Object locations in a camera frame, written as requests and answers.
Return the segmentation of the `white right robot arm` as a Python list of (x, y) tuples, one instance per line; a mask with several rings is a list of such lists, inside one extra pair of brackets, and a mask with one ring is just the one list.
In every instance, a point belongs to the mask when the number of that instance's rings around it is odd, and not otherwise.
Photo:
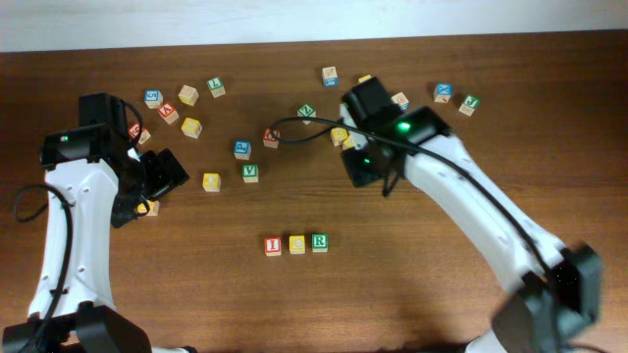
[(344, 120), (364, 136), (360, 171), (401, 178), (427, 194), (484, 256), (507, 295), (490, 330), (467, 352), (571, 352), (600, 316), (602, 259), (532, 221), (478, 167), (429, 107), (402, 110), (373, 77), (342, 97)]

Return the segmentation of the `green R block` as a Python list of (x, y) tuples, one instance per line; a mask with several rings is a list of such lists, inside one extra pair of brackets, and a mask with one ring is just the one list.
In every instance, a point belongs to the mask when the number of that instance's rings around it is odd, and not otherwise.
[(329, 238), (324, 233), (314, 233), (311, 239), (311, 246), (313, 252), (328, 252), (329, 251)]

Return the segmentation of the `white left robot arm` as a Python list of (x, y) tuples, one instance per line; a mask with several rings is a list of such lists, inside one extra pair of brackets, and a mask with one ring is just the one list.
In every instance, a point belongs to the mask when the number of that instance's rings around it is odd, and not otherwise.
[(133, 105), (108, 93), (82, 96), (78, 126), (51, 133), (40, 150), (48, 215), (40, 279), (25, 323), (6, 327), (5, 352), (159, 353), (116, 311), (110, 231), (188, 181), (173, 153), (139, 154), (128, 131)]

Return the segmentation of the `red letter I block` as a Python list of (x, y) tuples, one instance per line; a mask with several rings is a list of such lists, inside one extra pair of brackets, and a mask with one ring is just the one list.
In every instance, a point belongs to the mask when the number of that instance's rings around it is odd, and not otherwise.
[(282, 240), (279, 237), (267, 237), (264, 239), (264, 252), (267, 256), (281, 256)]

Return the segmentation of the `yellow C block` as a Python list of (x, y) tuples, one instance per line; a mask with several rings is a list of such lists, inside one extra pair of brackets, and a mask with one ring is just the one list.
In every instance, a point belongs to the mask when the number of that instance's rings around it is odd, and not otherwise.
[(288, 251), (292, 255), (304, 254), (306, 242), (304, 235), (291, 235), (288, 238)]

